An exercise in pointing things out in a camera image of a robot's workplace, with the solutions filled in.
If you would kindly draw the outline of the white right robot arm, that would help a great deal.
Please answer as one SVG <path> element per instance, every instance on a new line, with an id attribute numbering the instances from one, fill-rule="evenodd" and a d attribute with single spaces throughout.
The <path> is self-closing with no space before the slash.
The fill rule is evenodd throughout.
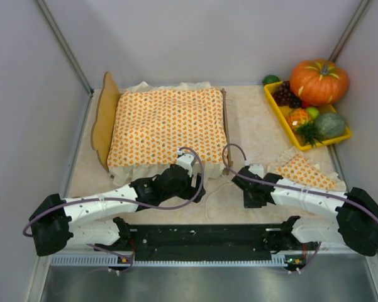
<path id="1" fill-rule="evenodd" d="M 282 224 L 282 231 L 298 242 L 337 243 L 364 256 L 378 254 L 378 204 L 365 190 L 318 189 L 274 173 L 259 177 L 251 165 L 235 173 L 232 181 L 243 191 L 246 208 L 270 203 L 314 214 L 295 216 Z"/>

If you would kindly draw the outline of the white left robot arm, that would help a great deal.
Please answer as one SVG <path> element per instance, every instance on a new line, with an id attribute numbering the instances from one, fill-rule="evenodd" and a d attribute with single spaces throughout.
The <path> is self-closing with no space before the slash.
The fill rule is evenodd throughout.
<path id="1" fill-rule="evenodd" d="M 123 213 L 161 209 L 161 203 L 178 197 L 198 203 L 205 194 L 203 173 L 197 175 L 172 164 L 161 174 L 137 179 L 113 191 L 85 198 L 47 196 L 29 218 L 28 228 L 40 257 L 66 247 L 124 245 L 130 232 Z"/>

